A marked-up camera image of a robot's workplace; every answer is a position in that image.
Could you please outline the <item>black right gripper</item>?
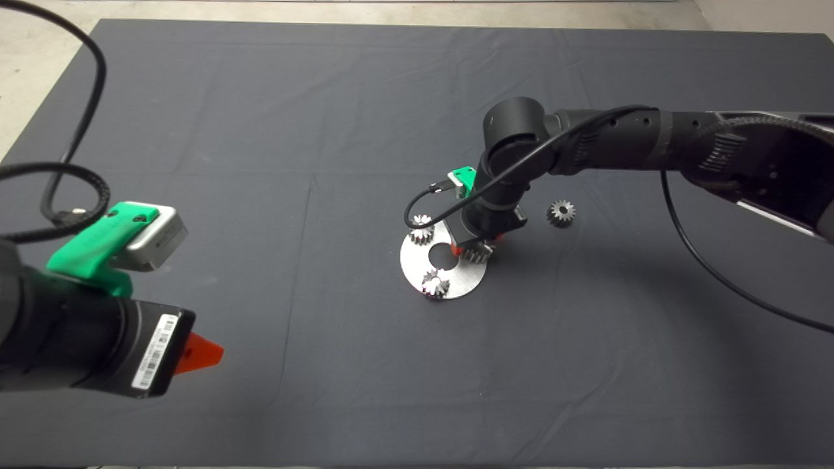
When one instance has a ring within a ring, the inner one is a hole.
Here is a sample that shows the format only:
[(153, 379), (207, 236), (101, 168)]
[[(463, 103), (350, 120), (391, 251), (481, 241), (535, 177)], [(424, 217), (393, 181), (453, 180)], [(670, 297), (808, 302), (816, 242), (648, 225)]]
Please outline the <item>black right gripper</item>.
[(496, 211), (483, 206), (467, 206), (446, 219), (451, 238), (451, 255), (461, 256), (464, 249), (476, 244), (497, 244), (510, 231), (517, 231), (528, 223), (528, 217), (515, 206), (512, 210)]

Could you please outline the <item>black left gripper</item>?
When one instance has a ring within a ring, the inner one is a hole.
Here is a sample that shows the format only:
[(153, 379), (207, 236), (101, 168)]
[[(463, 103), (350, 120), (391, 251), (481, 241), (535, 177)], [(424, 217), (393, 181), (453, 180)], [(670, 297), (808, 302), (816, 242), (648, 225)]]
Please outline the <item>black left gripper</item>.
[(117, 345), (111, 392), (122, 397), (161, 397), (173, 375), (220, 364), (221, 345), (191, 332), (193, 311), (149, 301), (128, 301), (127, 328)]

